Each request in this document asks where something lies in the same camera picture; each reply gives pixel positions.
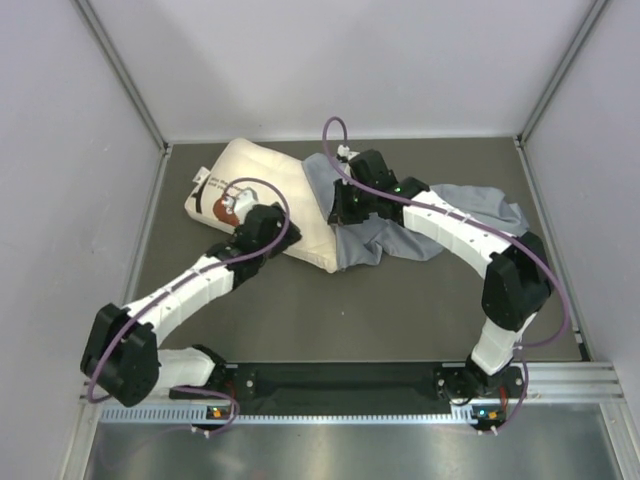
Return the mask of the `grey fabric pillowcase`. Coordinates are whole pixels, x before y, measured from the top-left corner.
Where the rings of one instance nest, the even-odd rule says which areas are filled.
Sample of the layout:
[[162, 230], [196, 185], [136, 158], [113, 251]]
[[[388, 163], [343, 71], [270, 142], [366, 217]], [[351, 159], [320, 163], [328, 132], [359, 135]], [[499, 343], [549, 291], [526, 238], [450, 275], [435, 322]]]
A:
[[[302, 162], [302, 168], [319, 205], [327, 218], [334, 200], [334, 181], [338, 173], [322, 153]], [[450, 205], [474, 216], [478, 221], [515, 236], [529, 229], [529, 222], [516, 203], [494, 187], [436, 184], [431, 187]], [[414, 233], [376, 215], [362, 224], [336, 227], [337, 268], [356, 265], [376, 266], [384, 254], [413, 261], [429, 261], [443, 251], [436, 241]]]

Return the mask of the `cream bear print pillow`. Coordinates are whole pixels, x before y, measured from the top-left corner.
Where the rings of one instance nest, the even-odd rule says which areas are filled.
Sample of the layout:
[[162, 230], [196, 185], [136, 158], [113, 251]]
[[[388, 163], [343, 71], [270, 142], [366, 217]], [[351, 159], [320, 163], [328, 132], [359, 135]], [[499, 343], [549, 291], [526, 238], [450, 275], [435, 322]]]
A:
[[208, 170], [209, 176], [197, 183], [184, 204], [192, 219], [231, 233], [241, 221], [225, 212], [223, 196], [251, 188], [258, 195], [258, 203], [271, 205], [279, 200], [271, 189], [276, 187], [302, 234], [302, 240], [285, 253], [329, 273], [338, 270], [335, 234], [321, 214], [301, 161], [238, 138], [225, 147]]

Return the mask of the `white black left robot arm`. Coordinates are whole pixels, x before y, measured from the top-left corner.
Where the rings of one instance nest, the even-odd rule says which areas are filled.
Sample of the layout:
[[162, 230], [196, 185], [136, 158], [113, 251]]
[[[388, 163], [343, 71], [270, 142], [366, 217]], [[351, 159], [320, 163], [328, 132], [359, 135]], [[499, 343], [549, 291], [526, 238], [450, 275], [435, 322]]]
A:
[[164, 340], [214, 300], [257, 275], [264, 264], [301, 238], [289, 212], [279, 204], [256, 204], [226, 241], [211, 247], [178, 277], [153, 293], [118, 307], [109, 303], [96, 314], [80, 370], [95, 390], [132, 407], [150, 394], [195, 387], [216, 396], [226, 387], [222, 359], [196, 345], [165, 350]]

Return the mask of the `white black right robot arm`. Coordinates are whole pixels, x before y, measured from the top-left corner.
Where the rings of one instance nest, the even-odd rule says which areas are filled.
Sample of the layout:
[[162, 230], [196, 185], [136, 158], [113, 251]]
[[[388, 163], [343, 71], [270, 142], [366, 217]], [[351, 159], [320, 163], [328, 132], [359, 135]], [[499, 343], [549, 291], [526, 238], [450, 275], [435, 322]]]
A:
[[503, 383], [514, 348], [553, 291], [540, 267], [546, 261], [541, 239], [530, 231], [513, 236], [490, 230], [412, 177], [393, 184], [383, 197], [343, 180], [334, 182], [329, 224], [359, 224], [372, 215], [437, 242], [483, 279], [486, 320], [460, 378], [449, 380], [447, 387], [458, 397], [492, 394]]

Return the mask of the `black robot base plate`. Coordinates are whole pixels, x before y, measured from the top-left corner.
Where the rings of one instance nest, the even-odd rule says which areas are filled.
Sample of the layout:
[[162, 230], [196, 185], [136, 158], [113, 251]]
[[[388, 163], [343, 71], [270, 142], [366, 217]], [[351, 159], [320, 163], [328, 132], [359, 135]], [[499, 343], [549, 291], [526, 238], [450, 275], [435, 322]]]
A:
[[487, 377], [456, 362], [259, 362], [218, 366], [209, 385], [242, 400], [266, 398], [281, 389], [394, 388], [407, 388], [429, 400], [517, 399], [523, 392], [524, 376], [515, 365]]

